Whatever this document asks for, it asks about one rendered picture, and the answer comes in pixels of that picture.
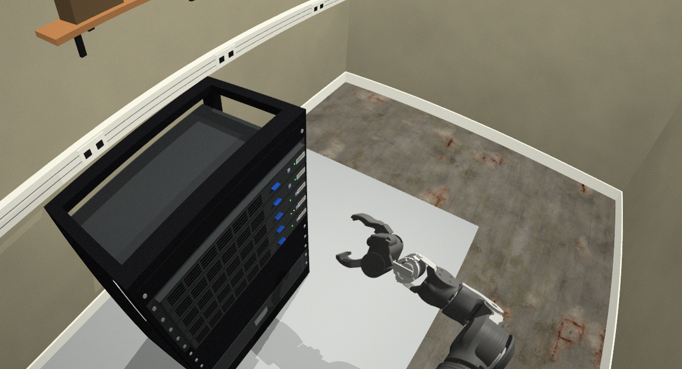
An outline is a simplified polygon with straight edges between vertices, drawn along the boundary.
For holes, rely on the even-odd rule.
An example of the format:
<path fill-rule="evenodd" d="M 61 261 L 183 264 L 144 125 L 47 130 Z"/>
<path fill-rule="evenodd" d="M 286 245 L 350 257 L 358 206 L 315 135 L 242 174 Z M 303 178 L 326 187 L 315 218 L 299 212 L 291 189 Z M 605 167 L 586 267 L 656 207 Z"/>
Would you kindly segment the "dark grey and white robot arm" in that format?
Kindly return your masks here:
<path fill-rule="evenodd" d="M 504 369 L 507 366 L 515 352 L 515 338 L 505 332 L 504 311 L 498 305 L 467 284 L 459 284 L 450 272 L 437 267 L 421 253 L 411 253 L 397 263 L 411 263 L 414 270 L 408 279 L 401 278 L 394 270 L 397 282 L 464 326 L 451 344 L 445 361 L 436 369 Z M 413 285 L 411 282 L 426 269 L 428 277 L 421 285 Z"/>

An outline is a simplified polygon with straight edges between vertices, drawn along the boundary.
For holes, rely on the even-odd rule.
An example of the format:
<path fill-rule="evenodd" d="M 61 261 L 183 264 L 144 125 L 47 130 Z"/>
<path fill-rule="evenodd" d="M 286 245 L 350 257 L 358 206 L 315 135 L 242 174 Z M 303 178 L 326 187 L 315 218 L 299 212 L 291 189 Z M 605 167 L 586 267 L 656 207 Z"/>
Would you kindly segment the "black server rack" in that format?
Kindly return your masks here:
<path fill-rule="evenodd" d="M 275 117 L 261 128 L 220 95 Z M 236 369 L 310 272 L 306 109 L 206 76 L 44 208 L 151 341 L 186 369 Z"/>

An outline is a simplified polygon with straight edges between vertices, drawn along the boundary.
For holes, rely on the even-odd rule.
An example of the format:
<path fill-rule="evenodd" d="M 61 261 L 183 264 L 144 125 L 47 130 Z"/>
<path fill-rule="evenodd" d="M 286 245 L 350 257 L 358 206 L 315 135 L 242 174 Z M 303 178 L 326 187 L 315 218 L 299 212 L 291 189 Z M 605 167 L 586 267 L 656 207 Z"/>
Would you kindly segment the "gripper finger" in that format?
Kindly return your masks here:
<path fill-rule="evenodd" d="M 351 259 L 348 257 L 348 255 L 351 255 L 351 251 L 338 253 L 336 255 L 336 259 L 338 260 L 339 263 L 341 263 L 343 266 L 348 267 L 348 268 L 361 267 L 361 258 Z"/>
<path fill-rule="evenodd" d="M 369 216 L 365 213 L 362 214 L 355 214 L 351 216 L 351 219 L 353 221 L 359 219 L 362 223 L 364 223 L 365 226 L 367 227 L 372 227 L 375 229 L 374 233 L 387 233 L 387 234 L 392 234 L 394 231 L 389 227 L 389 224 L 385 224 L 380 220 L 372 218 L 372 216 Z"/>

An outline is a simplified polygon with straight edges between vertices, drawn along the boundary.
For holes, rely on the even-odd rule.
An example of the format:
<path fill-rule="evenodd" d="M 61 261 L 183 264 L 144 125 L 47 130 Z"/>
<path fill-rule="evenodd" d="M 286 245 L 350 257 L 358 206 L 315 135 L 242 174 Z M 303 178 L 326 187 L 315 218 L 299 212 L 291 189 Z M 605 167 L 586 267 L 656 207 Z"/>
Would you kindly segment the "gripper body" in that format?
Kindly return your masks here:
<path fill-rule="evenodd" d="M 361 258 L 361 271 L 368 277 L 377 278 L 392 269 L 399 272 L 399 276 L 403 279 L 408 279 L 413 275 L 411 263 L 396 263 L 403 250 L 403 241 L 400 236 L 387 233 L 374 234 L 368 237 L 367 245 L 370 247 L 366 255 Z"/>

